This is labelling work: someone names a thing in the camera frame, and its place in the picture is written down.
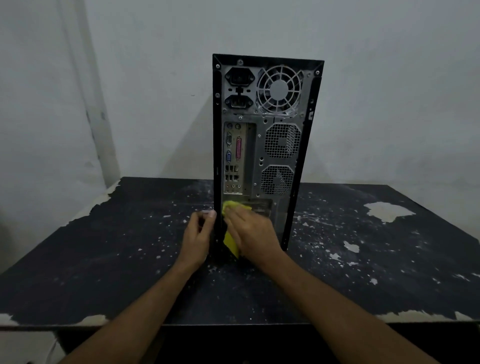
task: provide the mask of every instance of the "ventilation grille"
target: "ventilation grille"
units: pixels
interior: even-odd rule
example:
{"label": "ventilation grille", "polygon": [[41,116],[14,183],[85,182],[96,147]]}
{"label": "ventilation grille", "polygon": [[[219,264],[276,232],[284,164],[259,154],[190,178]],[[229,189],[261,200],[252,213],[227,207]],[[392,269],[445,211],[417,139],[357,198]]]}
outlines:
{"label": "ventilation grille", "polygon": [[289,166],[270,165],[262,171],[262,190],[266,194],[284,194],[292,188],[293,171]]}
{"label": "ventilation grille", "polygon": [[257,83],[257,107],[264,114],[290,115],[301,93],[303,74],[285,65],[261,70]]}
{"label": "ventilation grille", "polygon": [[300,136],[295,124],[275,123],[267,130],[265,152],[272,158],[290,158],[299,149]]}

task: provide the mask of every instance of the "hand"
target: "hand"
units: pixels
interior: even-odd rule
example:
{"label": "hand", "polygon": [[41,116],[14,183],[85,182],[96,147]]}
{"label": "hand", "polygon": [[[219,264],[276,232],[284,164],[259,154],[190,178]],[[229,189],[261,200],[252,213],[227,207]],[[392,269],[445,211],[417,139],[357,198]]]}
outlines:
{"label": "hand", "polygon": [[225,210],[225,222],[240,253],[260,269],[284,254],[269,218],[236,206]]}
{"label": "hand", "polygon": [[[208,254],[210,233],[215,223],[216,212],[193,212],[190,221],[183,233],[183,242],[180,254],[175,262],[176,266],[196,271],[203,264]],[[204,219],[203,227],[199,221]]]}

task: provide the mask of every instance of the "power supply unit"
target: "power supply unit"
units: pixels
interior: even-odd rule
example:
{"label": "power supply unit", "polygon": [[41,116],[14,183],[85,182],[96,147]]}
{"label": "power supply unit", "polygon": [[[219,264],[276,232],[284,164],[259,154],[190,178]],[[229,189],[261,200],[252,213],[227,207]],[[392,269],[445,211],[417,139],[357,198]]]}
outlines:
{"label": "power supply unit", "polygon": [[224,201],[271,219],[287,249],[324,61],[213,55],[215,239]]}

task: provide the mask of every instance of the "left hand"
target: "left hand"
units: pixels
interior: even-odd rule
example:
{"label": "left hand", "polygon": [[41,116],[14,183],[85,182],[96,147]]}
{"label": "left hand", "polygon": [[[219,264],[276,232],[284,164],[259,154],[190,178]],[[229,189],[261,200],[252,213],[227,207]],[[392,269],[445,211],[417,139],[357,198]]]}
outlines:
{"label": "left hand", "polygon": [[[208,254],[210,245],[210,233],[215,223],[216,212],[211,210],[205,212],[193,212],[190,221],[183,234],[183,242],[180,254],[175,262],[183,268],[196,271],[203,264]],[[203,227],[200,226],[200,219],[204,219]]]}

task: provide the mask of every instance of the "table surface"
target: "table surface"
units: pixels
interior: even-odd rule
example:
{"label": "table surface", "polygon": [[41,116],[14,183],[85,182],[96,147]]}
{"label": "table surface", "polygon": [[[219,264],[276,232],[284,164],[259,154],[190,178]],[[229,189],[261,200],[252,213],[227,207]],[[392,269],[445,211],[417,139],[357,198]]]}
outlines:
{"label": "table surface", "polygon": [[[114,318],[173,264],[190,213],[213,206],[213,183],[124,177],[109,196],[0,276],[0,326]],[[292,259],[384,321],[480,319],[479,241],[391,187],[302,183],[294,216]],[[306,323],[248,261],[214,252],[166,325]]]}

